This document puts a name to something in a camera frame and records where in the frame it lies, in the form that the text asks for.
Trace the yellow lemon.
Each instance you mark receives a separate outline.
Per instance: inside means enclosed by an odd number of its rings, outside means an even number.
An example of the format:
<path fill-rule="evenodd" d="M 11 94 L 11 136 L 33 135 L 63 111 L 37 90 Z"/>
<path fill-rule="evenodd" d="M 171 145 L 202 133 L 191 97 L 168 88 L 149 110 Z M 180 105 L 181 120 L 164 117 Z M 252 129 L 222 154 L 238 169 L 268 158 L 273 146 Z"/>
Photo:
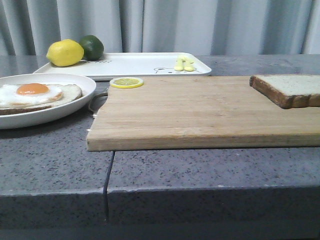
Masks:
<path fill-rule="evenodd" d="M 67 67 L 78 63 L 84 56 L 82 46 L 72 39 L 64 39 L 51 44 L 46 58 L 57 67 Z"/>

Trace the pale yellow utensil left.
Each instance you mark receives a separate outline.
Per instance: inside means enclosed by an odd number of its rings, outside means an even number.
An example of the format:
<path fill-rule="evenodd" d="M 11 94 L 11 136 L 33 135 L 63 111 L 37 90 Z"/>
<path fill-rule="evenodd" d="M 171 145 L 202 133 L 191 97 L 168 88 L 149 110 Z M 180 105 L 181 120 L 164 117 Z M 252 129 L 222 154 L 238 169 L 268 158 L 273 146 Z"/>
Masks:
<path fill-rule="evenodd" d="M 183 56 L 178 56 L 174 65 L 174 70 L 177 72 L 181 72 L 184 70 L 184 60 Z"/>

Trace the pale yellow utensil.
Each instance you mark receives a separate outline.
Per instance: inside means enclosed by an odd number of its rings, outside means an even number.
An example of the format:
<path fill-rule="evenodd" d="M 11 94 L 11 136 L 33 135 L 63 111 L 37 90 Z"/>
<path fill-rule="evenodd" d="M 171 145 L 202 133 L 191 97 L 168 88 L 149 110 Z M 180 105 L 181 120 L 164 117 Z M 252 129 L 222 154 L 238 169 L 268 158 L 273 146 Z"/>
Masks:
<path fill-rule="evenodd" d="M 186 56 L 181 57 L 182 62 L 184 63 L 183 69 L 187 72 L 193 72 L 195 68 L 193 67 L 194 61 L 191 58 L 188 58 Z"/>
<path fill-rule="evenodd" d="M 174 65 L 174 70 L 177 72 L 181 72 L 184 70 L 184 60 L 183 56 L 178 56 Z"/>

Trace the lemon slice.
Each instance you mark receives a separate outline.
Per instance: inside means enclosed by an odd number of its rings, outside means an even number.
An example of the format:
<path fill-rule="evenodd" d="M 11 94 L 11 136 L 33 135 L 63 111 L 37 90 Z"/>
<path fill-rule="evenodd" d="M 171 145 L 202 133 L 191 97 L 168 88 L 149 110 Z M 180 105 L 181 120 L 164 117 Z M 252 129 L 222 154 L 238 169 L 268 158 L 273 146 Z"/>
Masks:
<path fill-rule="evenodd" d="M 112 79 L 109 84 L 111 87 L 118 89 L 132 89 L 141 87 L 144 81 L 137 77 L 119 77 Z"/>

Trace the pale yellow utensil right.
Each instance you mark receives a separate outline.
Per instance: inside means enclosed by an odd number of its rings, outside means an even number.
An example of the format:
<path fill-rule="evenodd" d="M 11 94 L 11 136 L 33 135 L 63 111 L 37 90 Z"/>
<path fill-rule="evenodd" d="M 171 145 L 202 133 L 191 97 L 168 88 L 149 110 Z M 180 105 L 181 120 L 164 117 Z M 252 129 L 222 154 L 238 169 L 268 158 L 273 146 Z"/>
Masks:
<path fill-rule="evenodd" d="M 182 62 L 184 63 L 183 69 L 187 72 L 193 72 L 195 68 L 193 67 L 194 61 L 191 58 L 188 58 L 186 56 L 181 57 Z"/>

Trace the white bread slice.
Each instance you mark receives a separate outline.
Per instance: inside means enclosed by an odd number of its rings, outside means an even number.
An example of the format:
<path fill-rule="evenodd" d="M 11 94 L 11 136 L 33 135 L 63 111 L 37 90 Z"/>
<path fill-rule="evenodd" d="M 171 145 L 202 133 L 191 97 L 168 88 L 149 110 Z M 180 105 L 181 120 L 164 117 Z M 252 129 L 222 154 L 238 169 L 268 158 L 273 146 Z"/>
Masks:
<path fill-rule="evenodd" d="M 249 85 L 282 109 L 320 106 L 319 75 L 253 75 Z"/>

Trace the grey curtain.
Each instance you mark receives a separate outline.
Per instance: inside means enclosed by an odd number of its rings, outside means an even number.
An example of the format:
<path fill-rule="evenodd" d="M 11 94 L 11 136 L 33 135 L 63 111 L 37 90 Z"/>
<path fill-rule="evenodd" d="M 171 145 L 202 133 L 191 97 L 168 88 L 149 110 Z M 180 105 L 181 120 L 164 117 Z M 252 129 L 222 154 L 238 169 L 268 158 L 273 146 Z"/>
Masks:
<path fill-rule="evenodd" d="M 3 0 L 0 53 L 97 36 L 107 53 L 318 54 L 317 0 Z"/>

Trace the green lime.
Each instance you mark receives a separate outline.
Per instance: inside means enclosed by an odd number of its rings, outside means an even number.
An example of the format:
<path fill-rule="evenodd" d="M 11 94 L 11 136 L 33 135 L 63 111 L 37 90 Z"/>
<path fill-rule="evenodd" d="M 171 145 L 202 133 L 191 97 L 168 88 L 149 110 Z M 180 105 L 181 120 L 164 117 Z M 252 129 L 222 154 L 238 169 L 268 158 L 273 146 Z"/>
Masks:
<path fill-rule="evenodd" d="M 79 44 L 84 50 L 84 58 L 88 61 L 99 60 L 104 53 L 104 45 L 95 35 L 82 37 Z"/>

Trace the white round plate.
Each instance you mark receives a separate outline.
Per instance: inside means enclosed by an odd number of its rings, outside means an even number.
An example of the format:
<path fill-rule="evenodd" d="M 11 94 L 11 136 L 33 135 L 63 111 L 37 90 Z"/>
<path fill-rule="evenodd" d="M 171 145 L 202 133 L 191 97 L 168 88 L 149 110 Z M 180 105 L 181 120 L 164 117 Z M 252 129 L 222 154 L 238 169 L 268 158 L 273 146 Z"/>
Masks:
<path fill-rule="evenodd" d="M 33 73 L 6 76 L 0 79 L 0 87 L 3 85 L 23 85 L 23 84 L 59 84 L 59 85 L 77 85 L 82 90 L 82 97 L 72 102 L 26 113 L 1 115 L 1 129 L 16 129 L 30 127 L 48 123 L 68 116 L 82 108 L 92 98 L 96 90 L 96 82 L 86 76 L 63 74 L 63 73 Z"/>

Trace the wooden cutting board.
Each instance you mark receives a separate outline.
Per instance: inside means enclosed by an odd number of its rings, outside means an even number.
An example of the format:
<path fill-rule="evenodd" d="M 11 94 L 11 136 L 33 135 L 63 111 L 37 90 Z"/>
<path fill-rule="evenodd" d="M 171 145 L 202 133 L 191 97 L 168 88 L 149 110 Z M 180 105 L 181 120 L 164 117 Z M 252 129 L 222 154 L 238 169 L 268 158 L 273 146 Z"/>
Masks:
<path fill-rule="evenodd" d="M 282 109 L 248 76 L 144 77 L 110 87 L 87 134 L 89 151 L 317 147 L 320 110 Z"/>

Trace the white rectangular tray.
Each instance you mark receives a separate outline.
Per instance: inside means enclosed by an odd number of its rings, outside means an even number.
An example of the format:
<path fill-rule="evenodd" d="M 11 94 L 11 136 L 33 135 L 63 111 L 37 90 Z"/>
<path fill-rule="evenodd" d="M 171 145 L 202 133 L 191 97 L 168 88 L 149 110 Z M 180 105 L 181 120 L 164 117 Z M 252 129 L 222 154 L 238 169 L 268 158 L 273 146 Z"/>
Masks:
<path fill-rule="evenodd" d="M 193 60 L 194 71 L 175 71 L 178 56 Z M 190 53 L 185 52 L 130 52 L 105 53 L 97 61 L 81 60 L 77 64 L 58 67 L 47 63 L 35 73 L 73 74 L 104 81 L 118 77 L 198 75 L 209 76 L 212 69 Z"/>

